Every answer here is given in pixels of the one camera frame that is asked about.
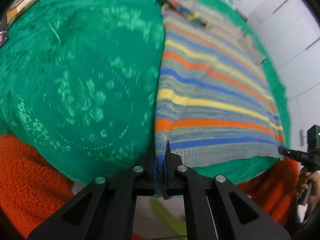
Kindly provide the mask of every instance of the hand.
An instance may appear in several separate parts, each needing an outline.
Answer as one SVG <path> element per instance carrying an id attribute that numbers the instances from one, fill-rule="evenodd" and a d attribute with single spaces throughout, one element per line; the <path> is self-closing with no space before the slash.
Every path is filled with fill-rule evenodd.
<path id="1" fill-rule="evenodd" d="M 312 189 L 308 199 L 309 209 L 311 211 L 320 199 L 320 176 L 317 172 L 307 172 L 305 168 L 302 168 L 299 175 L 299 181 L 296 186 L 296 190 L 299 195 L 308 189 L 308 180 L 312 182 Z"/>

